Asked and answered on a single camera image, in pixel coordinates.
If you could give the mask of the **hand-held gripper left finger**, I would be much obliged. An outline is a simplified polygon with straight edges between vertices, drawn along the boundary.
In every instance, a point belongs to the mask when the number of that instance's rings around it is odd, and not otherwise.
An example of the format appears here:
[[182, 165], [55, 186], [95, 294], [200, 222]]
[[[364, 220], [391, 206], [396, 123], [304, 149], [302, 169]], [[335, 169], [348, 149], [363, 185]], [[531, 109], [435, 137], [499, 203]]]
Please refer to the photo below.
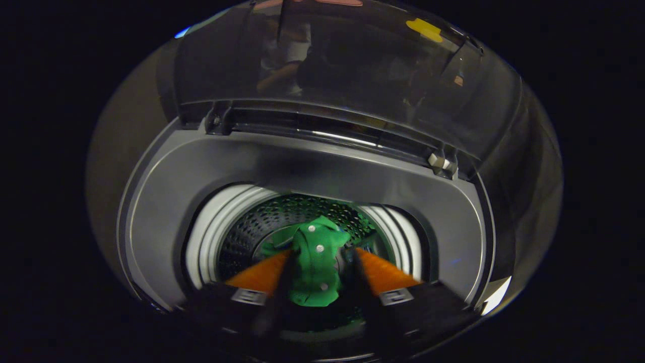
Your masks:
[[182, 328], [233, 356], [270, 356], [280, 342], [298, 254], [282, 251], [226, 282], [205, 284], [176, 307]]

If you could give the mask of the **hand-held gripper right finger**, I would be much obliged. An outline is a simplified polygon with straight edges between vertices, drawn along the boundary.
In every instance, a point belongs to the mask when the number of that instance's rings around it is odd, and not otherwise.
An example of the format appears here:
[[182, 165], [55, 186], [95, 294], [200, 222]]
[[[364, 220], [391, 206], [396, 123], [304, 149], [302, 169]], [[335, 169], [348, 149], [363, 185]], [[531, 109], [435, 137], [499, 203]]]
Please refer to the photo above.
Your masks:
[[422, 282], [373, 253], [349, 250], [353, 292], [378, 356], [419, 356], [480, 320], [477, 309], [442, 283]]

